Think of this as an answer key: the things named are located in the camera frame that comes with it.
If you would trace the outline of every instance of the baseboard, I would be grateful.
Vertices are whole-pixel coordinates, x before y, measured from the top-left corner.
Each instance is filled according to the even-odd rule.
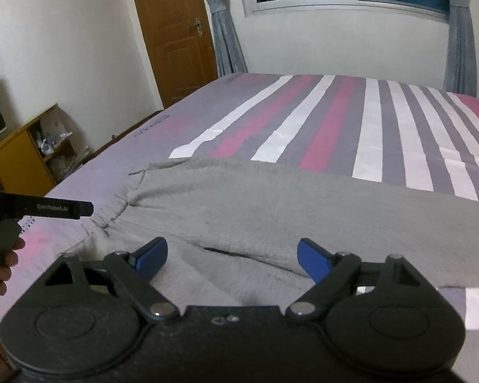
[[[116,137],[112,138],[112,140],[108,143],[106,143],[104,146],[102,146],[100,149],[96,150],[95,152],[93,153],[90,153],[87,157],[85,157],[85,159],[82,161],[82,164],[87,164],[90,160],[93,160],[94,158],[96,158],[99,154],[101,154],[103,151],[105,151],[105,149],[107,149],[108,147],[111,147],[113,144],[115,144],[116,142],[119,142],[121,141],[121,139],[123,139],[125,136],[127,136],[131,131],[135,131],[139,126],[142,126],[143,124],[145,124],[147,121],[149,121],[153,116],[156,116],[158,115],[160,112],[163,112],[164,110],[160,110],[160,111],[156,111],[154,113],[152,113],[151,115],[149,115],[148,117],[144,118],[142,121],[139,121],[137,122],[135,125],[129,127],[126,131],[124,131],[123,133],[117,135]]]

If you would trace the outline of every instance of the bed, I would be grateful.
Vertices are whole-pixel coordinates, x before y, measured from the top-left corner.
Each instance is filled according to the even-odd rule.
[[[325,174],[332,177],[328,180],[346,176],[358,180],[353,189],[360,185],[368,195],[373,189],[390,189],[397,197],[392,200],[398,200],[403,210],[416,202],[425,203],[428,212],[439,212],[440,206],[429,207],[437,203],[455,210],[440,223],[456,218],[457,223],[465,222],[462,215],[467,221],[475,217],[476,223],[467,222],[466,230],[472,235],[479,232],[479,99],[350,76],[233,74],[156,115],[49,194],[92,201],[95,208],[102,208],[93,220],[22,221],[27,247],[7,295],[0,298],[0,318],[57,255],[81,247],[96,226],[110,226],[120,213],[114,206],[128,202],[121,189],[131,186],[132,177],[135,182],[139,169],[143,174],[146,169],[166,171],[170,164],[149,165],[199,159],[213,160],[213,165],[220,160],[277,163],[289,168],[277,171],[310,184],[319,181],[299,174]],[[468,254],[478,257],[479,243],[464,248],[469,245],[476,248]],[[479,263],[459,247],[455,252],[451,261],[456,256],[464,265]],[[479,266],[470,268],[463,283],[451,272],[432,283],[469,330],[470,352],[458,360],[459,372],[469,381],[479,381]]]

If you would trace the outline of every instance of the wooden door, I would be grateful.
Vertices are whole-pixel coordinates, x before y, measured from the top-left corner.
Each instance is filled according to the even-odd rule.
[[[165,108],[217,78],[204,0],[135,0]]]

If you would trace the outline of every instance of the blue pad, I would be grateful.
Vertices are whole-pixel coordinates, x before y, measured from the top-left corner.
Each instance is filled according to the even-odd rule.
[[[308,239],[302,239],[298,243],[296,251],[298,263],[305,269],[307,275],[318,283],[325,278],[332,269],[332,254]]]
[[[167,241],[157,237],[132,253],[130,263],[142,280],[149,282],[167,262],[168,253]]]

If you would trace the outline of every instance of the door handle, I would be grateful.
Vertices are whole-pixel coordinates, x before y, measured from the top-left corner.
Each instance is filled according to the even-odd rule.
[[[186,26],[187,30],[190,30],[190,27],[196,27],[197,28],[197,34],[199,37],[202,37],[204,35],[204,29],[202,28],[202,21],[200,20],[199,17],[195,18],[195,24],[192,26]]]

